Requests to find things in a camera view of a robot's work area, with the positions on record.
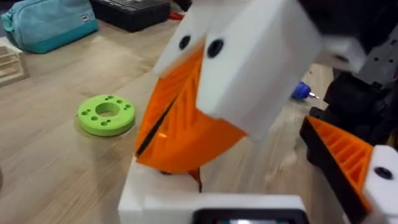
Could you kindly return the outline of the white orange left gripper right finger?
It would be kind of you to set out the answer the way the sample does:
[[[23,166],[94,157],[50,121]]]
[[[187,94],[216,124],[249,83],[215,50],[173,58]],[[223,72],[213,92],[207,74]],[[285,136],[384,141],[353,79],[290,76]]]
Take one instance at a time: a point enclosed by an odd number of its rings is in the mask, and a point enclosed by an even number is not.
[[[300,136],[343,209],[346,223],[397,223],[397,151],[372,146],[325,121],[306,116]]]

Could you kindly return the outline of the bare white left gripper left finger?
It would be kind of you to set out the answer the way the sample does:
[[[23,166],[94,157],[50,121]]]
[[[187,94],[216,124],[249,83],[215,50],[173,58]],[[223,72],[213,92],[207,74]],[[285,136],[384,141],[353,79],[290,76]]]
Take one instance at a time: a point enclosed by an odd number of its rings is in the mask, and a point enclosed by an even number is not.
[[[150,195],[199,193],[200,184],[189,174],[163,174],[132,159],[118,205],[122,224],[142,223],[144,200]]]

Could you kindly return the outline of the finger of the white orange right gripper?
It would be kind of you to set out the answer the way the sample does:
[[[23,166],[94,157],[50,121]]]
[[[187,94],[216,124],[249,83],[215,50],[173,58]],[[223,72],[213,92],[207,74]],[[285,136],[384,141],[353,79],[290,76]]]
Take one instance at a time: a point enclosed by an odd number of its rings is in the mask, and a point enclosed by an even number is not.
[[[218,1],[202,58],[136,161],[182,174],[263,138],[321,49],[298,1]]]
[[[139,128],[136,155],[145,151],[163,122],[193,68],[193,61],[202,58],[206,33],[217,11],[218,1],[193,1],[161,53],[152,70],[157,81]]]

